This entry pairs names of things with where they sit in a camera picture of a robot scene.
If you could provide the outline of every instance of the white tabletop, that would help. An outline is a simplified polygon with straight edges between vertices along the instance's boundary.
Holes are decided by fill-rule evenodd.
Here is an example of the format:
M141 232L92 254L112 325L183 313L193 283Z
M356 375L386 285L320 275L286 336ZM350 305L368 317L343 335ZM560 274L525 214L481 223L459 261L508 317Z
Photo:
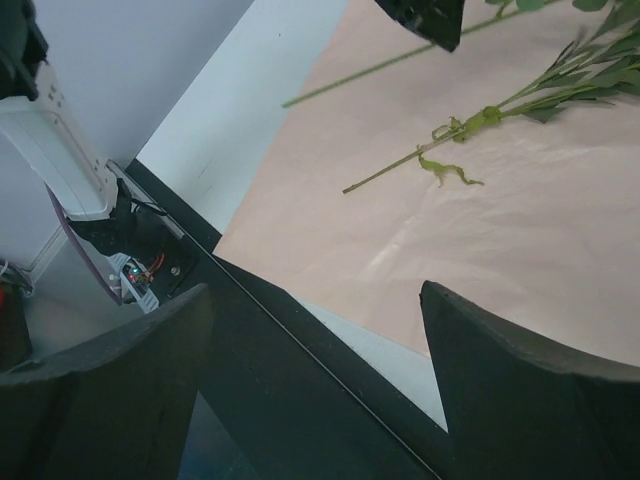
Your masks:
M138 155L222 233L347 3L255 0ZM429 358L301 303L446 429Z

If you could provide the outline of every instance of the brown paper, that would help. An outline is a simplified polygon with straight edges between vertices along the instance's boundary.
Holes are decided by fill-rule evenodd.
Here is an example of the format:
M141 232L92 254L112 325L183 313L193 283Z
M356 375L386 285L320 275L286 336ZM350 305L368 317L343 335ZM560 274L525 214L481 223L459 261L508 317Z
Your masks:
M465 25L495 12L467 2ZM465 119L540 75L602 14L571 2L463 37L294 107L215 253L329 311L427 353L418 293L443 283L563 343L640 363L640 110L578 105L553 124L509 119L343 195L450 115ZM304 90L421 45L352 0Z

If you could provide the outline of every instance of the purple cable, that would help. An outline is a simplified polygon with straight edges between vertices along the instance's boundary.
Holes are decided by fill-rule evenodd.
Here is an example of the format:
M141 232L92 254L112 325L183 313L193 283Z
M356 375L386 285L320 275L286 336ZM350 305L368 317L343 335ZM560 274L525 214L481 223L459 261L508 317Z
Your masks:
M122 305L122 298L120 298L120 295L116 294L116 292L114 292L113 290L111 290L111 288L109 288L109 285L107 285L107 282L105 282L104 278L102 278L102 275L98 271L98 268L93 264L93 262L89 258L89 255L87 255L87 252L85 252L84 248L82 248L82 245L80 245L80 241L78 240L78 237L76 237L76 234L73 232L73 230L71 230L71 227L67 222L67 219L64 215L64 211L62 210L62 205L60 205L60 202L58 201L58 199L53 194L53 192L49 189L48 186L47 186L47 192L49 193L49 198L51 199L51 203L53 204L53 209L56 212L58 221L60 222L60 225L62 226L64 233L67 234L67 238L71 242L71 245L73 245L73 248L76 250L76 252L78 252L80 257L84 261L84 264L87 266L87 268L89 269L93 277L98 281L102 289L105 292L107 292L107 295L109 295L111 300L116 302L118 305Z

